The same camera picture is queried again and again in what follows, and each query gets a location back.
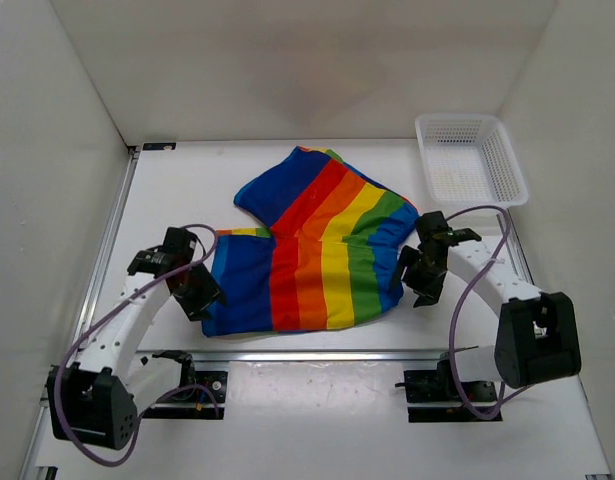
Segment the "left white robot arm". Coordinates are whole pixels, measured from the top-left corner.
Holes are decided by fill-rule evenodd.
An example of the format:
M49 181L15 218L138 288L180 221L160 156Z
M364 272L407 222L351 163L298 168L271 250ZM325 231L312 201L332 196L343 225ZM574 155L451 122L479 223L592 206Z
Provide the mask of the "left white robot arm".
M139 251L116 305L52 368L46 389L55 438L121 450L154 404L204 394L190 353L136 356L167 302L175 301L191 322L209 320L211 306L226 302L204 264L214 250L202 247L194 230L170 227L159 245Z

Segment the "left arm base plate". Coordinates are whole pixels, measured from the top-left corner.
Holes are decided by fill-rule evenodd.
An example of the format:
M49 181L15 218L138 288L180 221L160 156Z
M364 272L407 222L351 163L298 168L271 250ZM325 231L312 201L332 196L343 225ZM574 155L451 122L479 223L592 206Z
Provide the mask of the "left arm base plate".
M221 420L228 370L198 362L183 350L161 350L136 357L128 386L145 419Z

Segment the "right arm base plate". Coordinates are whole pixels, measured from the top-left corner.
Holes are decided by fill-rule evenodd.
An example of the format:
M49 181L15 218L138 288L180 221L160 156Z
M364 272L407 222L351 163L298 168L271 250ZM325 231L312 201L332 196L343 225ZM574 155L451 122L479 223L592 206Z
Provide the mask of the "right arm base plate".
M461 387L463 399L452 376L449 355L440 350L398 351L403 373L394 388L405 394L410 423L477 423L499 422L497 412L491 419L483 419L495 410L504 395L497 382L472 380Z

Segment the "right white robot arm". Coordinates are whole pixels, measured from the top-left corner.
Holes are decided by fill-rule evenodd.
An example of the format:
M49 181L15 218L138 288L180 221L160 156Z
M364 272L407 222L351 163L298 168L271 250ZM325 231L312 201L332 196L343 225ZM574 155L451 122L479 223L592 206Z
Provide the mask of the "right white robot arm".
M417 296L416 307L439 302L447 274L466 282L465 301L474 293L498 317L494 344L451 347L436 368L436 387L447 399L464 396L473 382L520 389L576 376L582 368L572 300L547 293L499 262L470 228L453 229L440 211L422 215L417 248L402 249L391 282Z

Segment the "rainbow striped shorts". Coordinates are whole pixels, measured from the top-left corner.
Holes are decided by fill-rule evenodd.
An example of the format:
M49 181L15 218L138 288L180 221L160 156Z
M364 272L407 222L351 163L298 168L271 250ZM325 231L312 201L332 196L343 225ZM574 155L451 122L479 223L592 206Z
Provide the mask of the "rainbow striped shorts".
M261 225L218 231L211 274L226 302L204 336L341 330L398 305L393 276L419 212L335 152L297 146L233 203Z

